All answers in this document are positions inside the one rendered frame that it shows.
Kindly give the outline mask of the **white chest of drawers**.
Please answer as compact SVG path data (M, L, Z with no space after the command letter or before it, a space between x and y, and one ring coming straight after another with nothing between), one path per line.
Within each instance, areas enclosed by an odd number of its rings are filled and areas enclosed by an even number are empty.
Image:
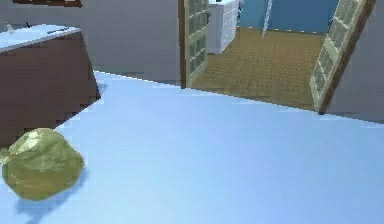
M239 0L209 0L207 51L221 54L236 35Z

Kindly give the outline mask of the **brown framed wall picture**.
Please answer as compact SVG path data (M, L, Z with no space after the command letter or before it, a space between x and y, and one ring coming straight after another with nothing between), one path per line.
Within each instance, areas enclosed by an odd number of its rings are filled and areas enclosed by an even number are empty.
M16 4L32 4L62 7L82 7L81 0L12 0Z

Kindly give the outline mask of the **glass paned room door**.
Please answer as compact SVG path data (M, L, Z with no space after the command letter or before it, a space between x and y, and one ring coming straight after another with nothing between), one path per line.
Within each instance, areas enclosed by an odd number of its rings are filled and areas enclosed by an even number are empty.
M313 107L324 114L377 0L339 0L310 78Z
M186 87L206 69L209 0L184 0Z

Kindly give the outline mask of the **green garbage bag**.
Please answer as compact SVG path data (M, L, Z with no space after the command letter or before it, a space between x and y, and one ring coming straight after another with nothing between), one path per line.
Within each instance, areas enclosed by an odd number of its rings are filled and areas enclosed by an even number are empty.
M0 149L2 178L20 198L41 201L71 188L85 166L63 135L37 128Z

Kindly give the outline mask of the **brown cabinet with pale top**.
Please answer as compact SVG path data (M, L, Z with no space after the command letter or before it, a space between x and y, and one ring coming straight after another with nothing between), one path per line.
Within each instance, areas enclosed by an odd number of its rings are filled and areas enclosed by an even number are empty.
M35 128L54 129L100 98L79 28L0 32L0 147Z

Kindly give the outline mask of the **white leaning pole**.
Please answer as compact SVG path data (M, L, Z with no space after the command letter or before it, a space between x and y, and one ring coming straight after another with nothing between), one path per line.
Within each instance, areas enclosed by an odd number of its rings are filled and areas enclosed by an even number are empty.
M265 17L264 17L263 29L262 29L262 37L266 35L267 29L268 29L269 19L272 12L272 6L273 6L273 0L268 0Z

